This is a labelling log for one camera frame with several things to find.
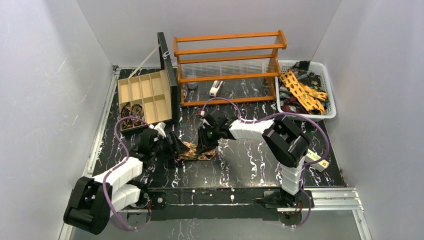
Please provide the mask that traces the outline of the colourful floral patterned tie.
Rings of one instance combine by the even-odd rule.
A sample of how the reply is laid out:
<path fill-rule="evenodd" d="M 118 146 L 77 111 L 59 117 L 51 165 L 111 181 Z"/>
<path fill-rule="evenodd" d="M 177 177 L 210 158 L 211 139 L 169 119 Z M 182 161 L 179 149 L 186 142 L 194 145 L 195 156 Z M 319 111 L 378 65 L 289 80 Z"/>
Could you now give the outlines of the colourful floral patterned tie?
<path fill-rule="evenodd" d="M 196 152 L 197 145 L 195 143 L 187 142 L 187 141 L 183 141 L 182 143 L 189 148 L 189 151 L 178 155 L 178 158 L 181 160 L 210 161 L 212 158 L 214 158 L 217 155 L 216 149 L 208 150 L 204 153 L 199 154 Z"/>

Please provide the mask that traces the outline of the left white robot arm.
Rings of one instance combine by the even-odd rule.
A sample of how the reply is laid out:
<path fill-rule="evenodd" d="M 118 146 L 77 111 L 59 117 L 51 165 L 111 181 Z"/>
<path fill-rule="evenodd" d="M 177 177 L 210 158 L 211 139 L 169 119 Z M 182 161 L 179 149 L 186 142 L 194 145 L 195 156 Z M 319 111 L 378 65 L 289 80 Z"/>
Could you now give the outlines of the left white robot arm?
<path fill-rule="evenodd" d="M 170 131 L 165 123 L 149 125 L 140 141 L 117 165 L 93 177 L 80 177 L 71 191 L 63 215 L 65 224 L 94 235 L 100 234 L 112 216 L 136 204 L 143 196 L 143 186 L 134 179 L 142 175 L 150 160 L 170 161 L 190 148 Z"/>

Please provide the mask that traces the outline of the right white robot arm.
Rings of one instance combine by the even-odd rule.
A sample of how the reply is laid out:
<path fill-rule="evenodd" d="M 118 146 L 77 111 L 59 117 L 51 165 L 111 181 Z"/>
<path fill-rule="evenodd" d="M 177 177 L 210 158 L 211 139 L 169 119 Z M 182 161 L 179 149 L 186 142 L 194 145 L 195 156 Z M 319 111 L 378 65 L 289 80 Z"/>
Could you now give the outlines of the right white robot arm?
<path fill-rule="evenodd" d="M 215 149 L 220 139 L 255 140 L 267 144 L 282 165 L 279 196 L 263 200 L 264 204 L 293 207 L 301 201 L 303 163 L 310 145 L 309 138 L 288 118 L 277 116 L 263 121 L 227 118 L 213 110 L 203 116 L 198 128 L 196 153 Z"/>

